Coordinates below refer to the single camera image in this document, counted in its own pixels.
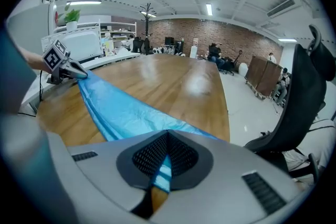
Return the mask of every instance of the blue cloth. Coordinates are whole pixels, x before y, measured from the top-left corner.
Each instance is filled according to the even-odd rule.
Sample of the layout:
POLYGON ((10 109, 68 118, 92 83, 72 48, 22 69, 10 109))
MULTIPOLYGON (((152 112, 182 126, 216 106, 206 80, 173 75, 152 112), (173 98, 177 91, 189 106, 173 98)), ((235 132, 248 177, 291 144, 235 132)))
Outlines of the blue cloth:
POLYGON ((87 79, 78 80, 78 85, 94 123, 107 141, 167 129, 217 139, 130 96, 91 71, 87 79))

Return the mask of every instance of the vent grille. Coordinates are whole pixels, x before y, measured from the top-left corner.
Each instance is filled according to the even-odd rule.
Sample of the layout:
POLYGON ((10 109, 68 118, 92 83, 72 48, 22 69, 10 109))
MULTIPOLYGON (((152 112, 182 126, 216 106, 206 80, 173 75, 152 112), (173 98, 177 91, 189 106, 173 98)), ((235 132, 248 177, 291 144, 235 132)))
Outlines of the vent grille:
POLYGON ((248 173, 242 178, 268 215, 286 204, 257 172, 248 173))
POLYGON ((89 159, 89 158, 96 157, 96 156, 98 156, 98 154, 96 152, 89 151, 89 152, 85 152, 85 153, 76 154, 76 155, 73 155, 71 157, 73 158, 73 160, 75 162, 78 162, 78 161, 82 161, 84 159, 89 159))
POLYGON ((281 5, 277 6, 276 8, 272 9, 270 12, 267 13, 268 17, 271 17, 275 13, 278 13, 286 8, 289 8, 295 4, 294 0, 287 0, 286 2, 282 3, 281 5))

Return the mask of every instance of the green plant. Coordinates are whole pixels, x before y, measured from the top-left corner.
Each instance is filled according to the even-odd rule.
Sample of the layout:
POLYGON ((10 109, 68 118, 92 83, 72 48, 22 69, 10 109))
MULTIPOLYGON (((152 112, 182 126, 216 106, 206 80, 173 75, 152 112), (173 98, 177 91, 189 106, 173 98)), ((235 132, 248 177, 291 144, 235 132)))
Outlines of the green plant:
POLYGON ((67 13, 65 15, 65 18, 64 18, 64 21, 66 23, 69 23, 69 22, 78 22, 79 20, 79 12, 80 12, 80 9, 78 10, 72 10, 70 11, 69 13, 67 13))

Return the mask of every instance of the fluorescent light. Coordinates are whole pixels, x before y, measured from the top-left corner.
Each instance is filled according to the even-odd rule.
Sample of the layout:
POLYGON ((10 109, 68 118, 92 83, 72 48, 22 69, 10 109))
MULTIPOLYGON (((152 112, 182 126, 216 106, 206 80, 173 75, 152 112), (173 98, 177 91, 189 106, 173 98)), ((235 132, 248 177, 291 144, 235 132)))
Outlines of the fluorescent light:
POLYGON ((150 14, 150 13, 148 13, 148 16, 149 17, 156 17, 155 15, 153 15, 153 14, 150 14))
POLYGON ((208 10, 208 15, 212 16, 212 5, 211 4, 206 4, 206 8, 208 10))
POLYGON ((278 40, 281 42, 298 42, 296 39, 293 38, 279 38, 278 40))
POLYGON ((85 4, 101 4, 101 1, 74 1, 74 2, 70 2, 70 6, 72 6, 72 5, 85 5, 85 4))

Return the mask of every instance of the brick wall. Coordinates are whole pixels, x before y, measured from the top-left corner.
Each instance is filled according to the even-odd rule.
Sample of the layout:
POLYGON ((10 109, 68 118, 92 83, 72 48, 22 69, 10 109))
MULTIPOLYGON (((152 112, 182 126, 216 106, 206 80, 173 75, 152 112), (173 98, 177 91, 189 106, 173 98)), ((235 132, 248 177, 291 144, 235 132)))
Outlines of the brick wall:
POLYGON ((134 20, 124 17, 118 17, 118 16, 111 16, 111 22, 119 22, 119 23, 126 23, 126 24, 134 24, 136 22, 136 35, 138 37, 141 37, 142 39, 145 39, 145 35, 142 35, 141 33, 145 33, 146 29, 146 23, 141 20, 134 20))
POLYGON ((274 41, 246 28, 221 22, 198 19, 170 19, 157 20, 149 24, 151 46, 164 44, 165 37, 173 37, 175 40, 184 38, 183 52, 189 56, 194 38, 198 38, 198 55, 205 55, 211 43, 222 43, 220 47, 222 55, 235 59, 239 50, 243 54, 238 62, 250 64, 252 56, 267 57, 274 53, 277 63, 280 63, 282 47, 274 41))

